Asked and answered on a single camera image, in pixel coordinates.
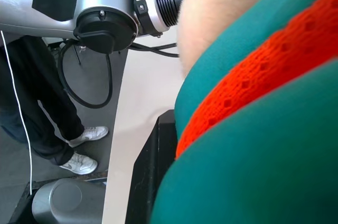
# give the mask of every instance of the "shoe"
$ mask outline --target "shoe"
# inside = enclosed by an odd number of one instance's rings
[[[97,162],[85,155],[74,153],[69,161],[59,167],[78,175],[87,175],[97,168]]]
[[[71,141],[67,141],[70,147],[77,147],[86,141],[97,141],[103,138],[109,132],[106,126],[85,127],[83,133]]]

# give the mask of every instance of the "gray floor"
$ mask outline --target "gray floor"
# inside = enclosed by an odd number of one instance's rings
[[[65,55],[64,71],[69,85],[83,99],[92,103],[103,102],[108,93],[108,76],[105,56],[92,51],[79,54],[82,65],[79,66],[72,49]],[[85,126],[108,126],[110,133],[96,142],[87,142],[76,148],[99,162],[96,172],[108,169],[111,139],[116,108],[123,76],[127,52],[110,55],[114,91],[111,102],[102,109],[89,109],[74,102],[78,115]],[[0,128],[0,224],[8,223],[21,194],[29,181],[29,152],[22,145],[9,138]],[[33,156],[33,180],[72,176],[69,171],[52,165],[49,161]]]

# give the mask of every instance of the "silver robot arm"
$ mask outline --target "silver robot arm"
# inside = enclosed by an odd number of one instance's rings
[[[78,39],[101,53],[136,36],[161,35],[177,22],[181,0],[0,0],[0,30]]]

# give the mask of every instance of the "black cable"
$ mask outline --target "black cable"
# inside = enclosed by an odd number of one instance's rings
[[[74,93],[74,91],[70,88],[70,86],[68,85],[65,76],[64,76],[64,72],[63,72],[63,57],[65,52],[76,43],[75,40],[71,39],[68,40],[65,43],[65,46],[61,49],[60,53],[59,53],[59,59],[58,59],[58,73],[59,73],[59,77],[61,80],[61,83],[63,85],[63,87],[65,88],[65,90],[67,91],[67,93],[75,100],[77,101],[79,104],[91,108],[91,109],[99,109],[104,107],[105,105],[107,105],[112,97],[112,90],[113,90],[113,85],[112,85],[112,72],[111,72],[111,63],[110,63],[110,58],[109,55],[106,54],[106,60],[107,60],[107,67],[108,67],[108,80],[109,80],[109,91],[108,91],[108,96],[107,99],[102,103],[102,104],[90,104],[84,100],[82,100],[78,95],[76,95]]]
[[[162,55],[162,56],[166,56],[170,58],[178,58],[179,55],[176,53],[169,53],[169,52],[161,51],[161,50],[169,49],[169,48],[176,47],[176,46],[177,46],[176,43],[155,46],[155,47],[148,47],[148,46],[145,46],[139,43],[132,43],[131,46],[128,47],[128,49],[134,50],[134,51],[150,51],[150,52],[154,52],[159,55]]]

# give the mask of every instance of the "teal cushion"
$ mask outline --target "teal cushion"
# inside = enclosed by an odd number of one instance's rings
[[[313,1],[261,0],[218,37],[191,69],[176,100],[179,138],[198,105],[229,70]]]
[[[151,224],[338,223],[338,61],[246,106],[171,166]]]

